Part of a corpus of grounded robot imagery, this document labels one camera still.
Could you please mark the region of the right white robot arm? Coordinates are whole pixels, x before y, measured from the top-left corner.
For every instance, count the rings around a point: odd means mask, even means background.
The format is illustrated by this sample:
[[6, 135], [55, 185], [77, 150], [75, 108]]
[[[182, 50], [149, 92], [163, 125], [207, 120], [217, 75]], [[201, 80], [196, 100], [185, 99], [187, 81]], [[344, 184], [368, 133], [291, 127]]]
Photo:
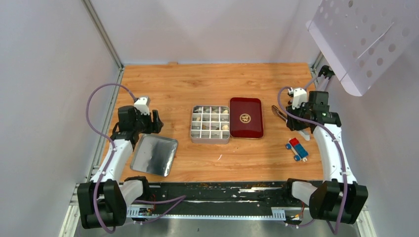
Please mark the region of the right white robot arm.
[[291, 103], [283, 111], [291, 131], [309, 129], [318, 146], [323, 168], [323, 182], [315, 187], [308, 181], [288, 179], [282, 192], [283, 202], [309, 206], [315, 220], [354, 224], [368, 198], [366, 186], [359, 185], [352, 174], [341, 140], [342, 123], [338, 113], [331, 112], [329, 94], [289, 88]]

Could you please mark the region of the silver tin lid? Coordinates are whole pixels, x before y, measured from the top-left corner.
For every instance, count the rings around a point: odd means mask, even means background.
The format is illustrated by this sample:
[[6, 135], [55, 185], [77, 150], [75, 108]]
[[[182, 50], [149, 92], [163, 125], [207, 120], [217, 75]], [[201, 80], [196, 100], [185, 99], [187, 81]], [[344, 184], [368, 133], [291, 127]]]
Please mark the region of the silver tin lid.
[[130, 168], [134, 171], [167, 177], [177, 148], [178, 141], [175, 139], [144, 134], [134, 150]]

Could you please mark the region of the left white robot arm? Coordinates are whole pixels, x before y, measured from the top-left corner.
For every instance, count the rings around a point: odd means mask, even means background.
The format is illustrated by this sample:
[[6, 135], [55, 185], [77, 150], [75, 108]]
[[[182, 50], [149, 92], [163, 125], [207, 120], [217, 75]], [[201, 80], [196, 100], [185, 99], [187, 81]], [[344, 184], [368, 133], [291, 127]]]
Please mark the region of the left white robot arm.
[[139, 141], [139, 135], [160, 133], [164, 124], [158, 110], [142, 114], [134, 106], [118, 109], [118, 122], [107, 137], [110, 149], [97, 173], [77, 189], [81, 224], [84, 229], [103, 228], [113, 233], [126, 221], [127, 207], [135, 200], [145, 204], [152, 199], [149, 182], [144, 176], [119, 181], [129, 156]]

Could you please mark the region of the metal tongs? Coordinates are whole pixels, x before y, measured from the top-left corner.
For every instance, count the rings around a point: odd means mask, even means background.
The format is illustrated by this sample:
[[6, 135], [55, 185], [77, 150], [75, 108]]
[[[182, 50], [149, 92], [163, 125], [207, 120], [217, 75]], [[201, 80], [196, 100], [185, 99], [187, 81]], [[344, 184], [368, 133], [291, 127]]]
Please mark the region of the metal tongs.
[[[287, 123], [287, 116], [284, 113], [282, 113], [279, 110], [278, 107], [276, 107], [275, 105], [272, 105], [271, 106], [271, 110], [272, 110], [272, 113], [274, 115], [276, 115], [277, 117], [279, 117], [280, 119], [282, 119], [285, 123]], [[310, 134], [307, 131], [305, 131], [305, 130], [299, 130], [299, 131], [297, 131], [297, 133], [300, 134], [303, 137], [304, 140], [310, 141]]]

